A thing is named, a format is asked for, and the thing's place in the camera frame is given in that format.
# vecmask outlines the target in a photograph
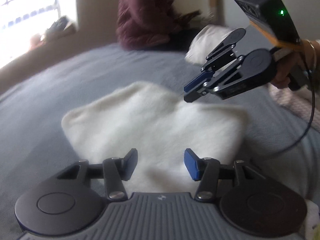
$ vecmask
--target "white towel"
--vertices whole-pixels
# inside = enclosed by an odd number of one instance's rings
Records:
[[[315,234],[319,234],[320,217],[319,217],[319,207],[317,204],[310,200],[306,200],[307,204],[307,216],[304,220],[304,236],[306,240],[319,239],[315,237]]]
[[[239,106],[186,103],[155,84],[136,82],[62,119],[80,158],[90,163],[138,150],[138,165],[124,186],[132,192],[191,192],[194,182],[183,155],[230,163],[244,138],[246,111]]]
[[[207,25],[193,39],[185,60],[193,64],[205,64],[207,57],[233,30],[223,26]]]

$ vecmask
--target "finger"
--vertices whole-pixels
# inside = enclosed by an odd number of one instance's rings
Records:
[[[271,82],[271,84],[273,84],[275,87],[277,87],[279,89],[287,88],[289,83],[290,83],[290,78],[288,78],[288,77],[286,77],[284,80],[282,80],[280,82],[275,82],[275,81]]]
[[[196,17],[196,15],[190,15],[188,19],[192,20],[194,17]]]
[[[304,61],[302,60],[301,55],[299,53],[296,53],[295,59],[296,59],[296,62],[294,63],[294,65],[298,65],[301,69],[306,70]]]
[[[187,21],[190,21],[192,18],[190,17],[190,16],[186,16],[186,17],[184,17],[182,20],[183,21],[185,21],[185,22],[187,22]]]
[[[185,19],[185,24],[188,24],[194,17],[189,17],[188,19]]]
[[[300,62],[301,58],[298,53],[292,53],[281,59],[277,64],[277,74],[275,80],[278,82],[283,81],[290,73],[291,68]]]

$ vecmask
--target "window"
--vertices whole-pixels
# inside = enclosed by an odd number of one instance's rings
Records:
[[[58,0],[0,0],[0,67],[29,49],[61,16]]]

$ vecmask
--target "hand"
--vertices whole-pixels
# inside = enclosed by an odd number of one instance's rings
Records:
[[[273,84],[275,87],[279,89],[287,88],[290,83],[290,78],[288,77],[288,74],[291,71],[291,68],[296,65],[297,63],[300,63],[298,65],[303,66],[301,56],[298,52],[293,52],[286,57],[282,58],[277,63],[277,74],[275,78],[271,81],[271,84]]]
[[[171,7],[171,8],[168,10],[167,15],[168,15],[169,17],[171,17],[172,19],[177,19],[177,18],[179,18],[182,14],[176,12],[176,10],[174,9],[174,7]]]
[[[188,28],[189,22],[196,16],[200,14],[200,11],[195,11],[192,13],[188,13],[185,15],[182,15],[175,19],[175,22],[179,24],[182,28]]]
[[[181,31],[182,31],[182,27],[180,25],[176,25],[171,33],[177,34],[177,33],[181,32]]]
[[[303,47],[304,47],[304,55],[306,57],[306,63],[308,64],[308,67],[311,69],[313,66],[313,57],[314,52],[313,48],[311,47],[310,43],[308,41],[302,41]],[[316,51],[318,50],[317,47],[318,43],[315,43],[314,46],[316,48]],[[298,65],[301,69],[306,69],[305,64],[303,63],[303,60],[301,58],[301,55],[298,52],[293,52],[277,63],[277,74],[275,78],[271,81],[271,84],[273,84],[275,87],[279,89],[284,89],[288,87],[288,84],[290,83],[290,78],[288,78],[288,74],[291,71],[291,68],[295,65]]]

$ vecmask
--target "gray bed sheet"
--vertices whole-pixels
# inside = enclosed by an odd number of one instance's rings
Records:
[[[21,234],[14,216],[17,198],[78,159],[60,125],[65,113],[138,80],[182,95],[183,86],[198,73],[199,66],[186,63],[182,53],[127,52],[111,44],[61,62],[0,96],[0,239]],[[303,120],[276,105],[264,87],[225,101],[212,95],[201,101],[247,109],[250,124],[238,158],[282,149],[306,127]],[[203,136],[210,140],[215,135],[204,131]],[[298,147],[259,165],[320,204],[319,152],[320,134],[312,129]],[[93,186],[103,192],[99,183]]]

